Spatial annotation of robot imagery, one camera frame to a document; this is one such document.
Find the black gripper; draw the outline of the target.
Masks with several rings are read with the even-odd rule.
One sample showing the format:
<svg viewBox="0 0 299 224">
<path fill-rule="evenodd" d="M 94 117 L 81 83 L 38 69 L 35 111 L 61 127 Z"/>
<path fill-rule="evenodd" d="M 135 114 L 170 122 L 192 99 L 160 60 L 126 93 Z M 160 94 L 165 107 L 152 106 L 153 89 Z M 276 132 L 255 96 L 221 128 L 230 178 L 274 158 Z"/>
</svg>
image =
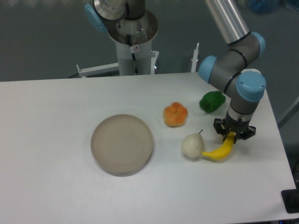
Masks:
<svg viewBox="0 0 299 224">
<path fill-rule="evenodd" d="M 235 133 L 234 143 L 237 140 L 247 140 L 256 134 L 256 128 L 249 126 L 251 114 L 241 114 L 233 109 L 228 109 L 224 119 L 214 119 L 214 128 L 217 134 L 226 139 L 230 132 Z"/>
</svg>

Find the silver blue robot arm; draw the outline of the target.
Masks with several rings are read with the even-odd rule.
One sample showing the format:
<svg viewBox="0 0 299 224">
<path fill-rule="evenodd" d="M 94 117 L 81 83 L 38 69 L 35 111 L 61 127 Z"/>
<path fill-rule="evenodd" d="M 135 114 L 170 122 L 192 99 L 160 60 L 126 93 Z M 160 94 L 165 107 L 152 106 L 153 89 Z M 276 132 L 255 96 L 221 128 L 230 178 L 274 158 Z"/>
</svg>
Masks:
<svg viewBox="0 0 299 224">
<path fill-rule="evenodd" d="M 206 57 L 198 71 L 204 81 L 231 99 L 225 118 L 215 119 L 214 128 L 223 137 L 234 132 L 234 140 L 246 140 L 256 133 L 249 123 L 266 88 L 263 75 L 246 67 L 264 52 L 265 40 L 249 30 L 233 0 L 206 4 L 229 48 L 221 58 Z M 158 22 L 143 0 L 95 0 L 84 11 L 92 26 L 115 42 L 121 75 L 153 71 L 151 42 Z"/>
</svg>

